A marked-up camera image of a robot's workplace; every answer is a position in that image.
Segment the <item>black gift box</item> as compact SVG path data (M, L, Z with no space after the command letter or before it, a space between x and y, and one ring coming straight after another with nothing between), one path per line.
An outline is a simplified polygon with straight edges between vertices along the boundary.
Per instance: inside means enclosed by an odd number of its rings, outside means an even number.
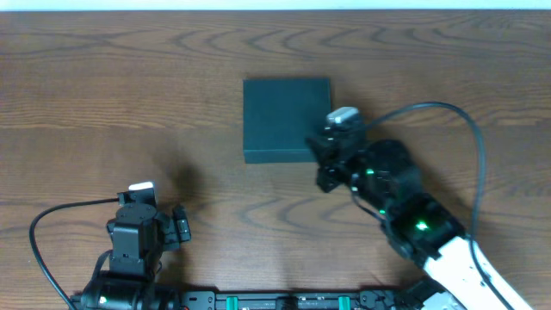
M327 77L243 81L243 154L247 164L304 163L306 138L319 134L331 112Z

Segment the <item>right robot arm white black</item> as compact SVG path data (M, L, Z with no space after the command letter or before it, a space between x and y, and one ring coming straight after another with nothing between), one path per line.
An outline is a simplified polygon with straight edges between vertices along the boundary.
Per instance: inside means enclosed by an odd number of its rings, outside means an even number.
M357 108L330 112L321 135L307 139L325 193L346 186L352 201L380 224L391 247L426 275L394 294L386 309L528 309L529 303L480 249L477 228L464 227L424 189L421 171L396 139L367 131L395 112L365 123Z

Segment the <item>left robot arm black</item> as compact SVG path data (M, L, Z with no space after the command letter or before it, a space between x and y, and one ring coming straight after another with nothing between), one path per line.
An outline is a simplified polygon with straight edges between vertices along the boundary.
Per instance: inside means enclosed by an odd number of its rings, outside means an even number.
M183 206L172 214L158 210L155 183L132 184L118 195L120 208L106 228L112 249L102 254L82 294L79 309L170 310L182 307L174 288L155 283L166 251L191 240Z

